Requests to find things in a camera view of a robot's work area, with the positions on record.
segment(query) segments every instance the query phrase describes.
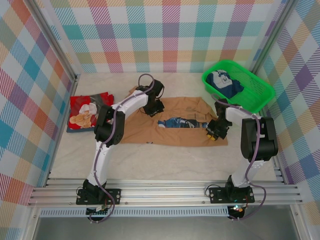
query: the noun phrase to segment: green basket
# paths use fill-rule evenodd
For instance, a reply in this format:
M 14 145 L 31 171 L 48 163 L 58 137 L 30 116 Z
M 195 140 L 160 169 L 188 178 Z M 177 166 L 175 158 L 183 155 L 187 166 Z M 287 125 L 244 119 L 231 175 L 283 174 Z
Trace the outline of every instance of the green basket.
M 244 89 L 232 98 L 225 97 L 213 86 L 206 82 L 207 76 L 216 70 L 225 70 L 233 80 L 238 80 Z M 239 104 L 251 113 L 258 113 L 274 96 L 275 90 L 261 78 L 249 72 L 238 63 L 231 60 L 222 60 L 202 75 L 205 90 L 210 94 L 218 94 L 228 100 L 230 104 Z

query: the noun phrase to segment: black mounting plate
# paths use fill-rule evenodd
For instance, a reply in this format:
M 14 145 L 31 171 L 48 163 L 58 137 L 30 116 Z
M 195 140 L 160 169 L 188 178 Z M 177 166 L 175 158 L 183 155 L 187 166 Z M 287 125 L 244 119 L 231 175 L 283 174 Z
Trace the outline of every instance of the black mounting plate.
M 120 188 L 105 188 L 105 190 L 113 197 L 115 205 L 120 204 L 121 200 L 121 189 Z M 90 195 L 83 188 L 79 189 L 77 192 L 78 197 L 76 198 L 75 204 L 77 205 L 104 205 L 105 198 L 100 202 L 91 202 Z M 111 199 L 107 196 L 106 202 L 108 205 L 112 204 Z
M 250 188 L 249 193 L 252 193 L 252 196 L 247 196 L 247 200 L 245 198 L 238 198 L 234 201 L 230 201 L 227 197 L 227 190 L 224 187 L 210 187 L 209 188 L 209 196 L 210 203 L 212 204 L 252 204 L 255 202 L 255 196 L 253 195 L 252 188 Z

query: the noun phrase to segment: tan cloth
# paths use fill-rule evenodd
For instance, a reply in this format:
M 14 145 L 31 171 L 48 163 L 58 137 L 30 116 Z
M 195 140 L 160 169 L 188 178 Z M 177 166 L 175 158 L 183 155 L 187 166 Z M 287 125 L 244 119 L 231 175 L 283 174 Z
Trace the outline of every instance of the tan cloth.
M 226 146 L 227 138 L 214 141 L 207 137 L 205 128 L 166 128 L 158 126 L 158 121 L 174 117 L 194 119 L 209 123 L 217 119 L 212 108 L 201 97 L 161 98 L 164 112 L 150 117 L 137 110 L 125 121 L 124 136 L 121 143 L 153 143 L 169 146 L 210 147 Z

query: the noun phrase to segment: plaid backdrop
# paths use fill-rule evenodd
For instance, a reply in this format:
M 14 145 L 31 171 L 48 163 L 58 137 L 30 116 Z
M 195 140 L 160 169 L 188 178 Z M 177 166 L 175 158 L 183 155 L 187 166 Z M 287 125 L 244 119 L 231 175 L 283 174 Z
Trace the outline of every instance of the plaid backdrop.
M 0 239 L 15 240 L 72 81 L 22 0 L 0 1 Z
M 307 202 L 309 228 L 320 238 L 320 4 L 300 0 L 259 76 L 275 89 L 279 157 Z
M 87 73 L 203 72 L 222 59 L 244 65 L 274 2 L 50 0 L 63 43 L 41 1 L 62 48 L 70 56 L 70 43 Z

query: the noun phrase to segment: purple cable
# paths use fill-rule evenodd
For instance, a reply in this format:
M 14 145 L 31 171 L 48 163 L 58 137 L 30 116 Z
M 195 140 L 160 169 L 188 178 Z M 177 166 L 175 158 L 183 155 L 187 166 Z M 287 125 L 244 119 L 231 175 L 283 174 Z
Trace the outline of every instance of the purple cable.
M 234 105 L 231 105 L 231 104 L 228 104 L 228 103 L 219 101 L 219 100 L 218 100 L 217 98 L 215 98 L 214 96 L 218 96 L 218 95 L 217 95 L 216 93 L 214 93 L 214 94 L 211 95 L 211 97 L 213 98 L 213 100 L 215 100 L 216 102 L 218 102 L 218 103 L 220 103 L 220 104 L 222 104 L 222 105 L 225 105 L 225 106 L 234 108 L 234 109 L 239 109 L 240 111 L 242 111 L 242 112 L 244 112 L 244 113 L 246 113 L 246 114 L 251 115 L 251 116 L 255 119 L 255 121 L 256 121 L 257 134 L 256 134 L 255 149 L 254 149 L 254 153 L 253 153 L 253 156 L 252 156 L 252 160 L 251 160 L 248 168 L 246 169 L 244 176 L 245 176 L 245 179 L 247 180 L 247 182 L 248 182 L 251 186 L 253 186 L 253 187 L 255 187 L 255 188 L 261 188 L 261 189 L 263 190 L 263 192 L 264 192 L 264 195 L 263 195 L 263 199 L 262 199 L 261 204 L 257 207 L 257 209 L 256 209 L 254 212 L 250 213 L 250 214 L 247 215 L 247 216 L 244 216 L 243 218 L 235 218 L 234 216 L 230 216 L 232 219 L 236 219 L 236 220 L 238 220 L 238 221 L 240 221 L 240 220 L 245 220 L 245 219 L 250 218 L 251 216 L 253 216 L 254 214 L 256 214 L 256 213 L 260 210 L 260 208 L 262 207 L 262 205 L 265 203 L 266 197 L 267 197 L 267 191 L 266 191 L 266 189 L 265 189 L 263 186 L 259 186 L 259 185 L 253 184 L 252 182 L 250 182 L 250 180 L 249 180 L 249 178 L 248 178 L 249 170 L 251 169 L 252 165 L 254 164 L 254 162 L 255 162 L 255 160 L 256 160 L 256 157 L 257 157 L 257 154 L 258 154 L 258 148 L 259 148 L 259 143 L 260 143 L 260 123 L 259 123 L 258 117 L 257 117 L 256 115 L 252 114 L 251 112 L 245 110 L 245 109 L 242 108 L 242 107 L 234 106 Z
M 143 91 L 143 92 L 140 92 L 140 93 L 138 93 L 137 95 L 132 95 L 132 96 L 124 99 L 124 100 L 115 108 L 114 113 L 113 113 L 113 124 L 112 124 L 111 134 L 110 134 L 110 136 L 108 137 L 107 140 L 105 140 L 104 142 L 101 143 L 100 148 L 99 148 L 99 150 L 98 150 L 98 152 L 97 152 L 97 154 L 96 154 L 96 156 L 95 156 L 94 165 L 93 165 L 93 176 L 94 176 L 94 179 L 95 179 L 96 183 L 98 184 L 99 188 L 101 188 L 101 190 L 102 190 L 109 198 L 111 198 L 111 201 L 112 201 L 112 210 L 110 211 L 110 213 L 109 213 L 107 216 L 105 216 L 105 217 L 104 217 L 103 219 L 101 219 L 100 221 L 93 221 L 92 218 L 91 218 L 91 215 L 92 215 L 92 214 L 90 214 L 89 219 L 90 219 L 91 223 L 99 224 L 99 223 L 104 222 L 105 220 L 107 220 L 107 219 L 112 215 L 112 213 L 113 213 L 114 210 L 115 210 L 115 205 L 116 205 L 115 199 L 110 195 L 109 192 L 107 192 L 107 191 L 104 189 L 104 187 L 100 184 L 100 182 L 99 182 L 99 180 L 98 180 L 98 177 L 97 177 L 97 173 L 96 173 L 97 170 L 96 170 L 96 169 L 97 169 L 98 157 L 99 157 L 99 155 L 100 155 L 100 152 L 101 152 L 101 149 L 102 149 L 103 145 L 106 144 L 106 143 L 108 143 L 108 142 L 112 139 L 112 137 L 114 136 L 114 134 L 115 134 L 115 131 L 116 131 L 116 117 L 117 117 L 117 111 L 118 111 L 118 109 L 121 108 L 122 105 L 125 104 L 127 101 L 129 101 L 129 100 L 131 100 L 131 99 L 133 99 L 133 98 L 135 98 L 135 97 L 137 97 L 137 96 L 143 95 L 143 94 L 151 91 L 151 89 L 154 87 L 154 85 L 155 85 L 155 79 L 154 79 L 154 77 L 153 77 L 152 75 L 150 75 L 150 74 L 148 74 L 148 73 L 144 73 L 144 74 L 140 75 L 140 77 L 139 77 L 139 79 L 138 79 L 139 85 L 140 85 L 140 79 L 141 79 L 142 76 L 149 76 L 149 77 L 152 78 L 151 86 L 150 86 L 147 90 L 145 90 L 145 91 Z

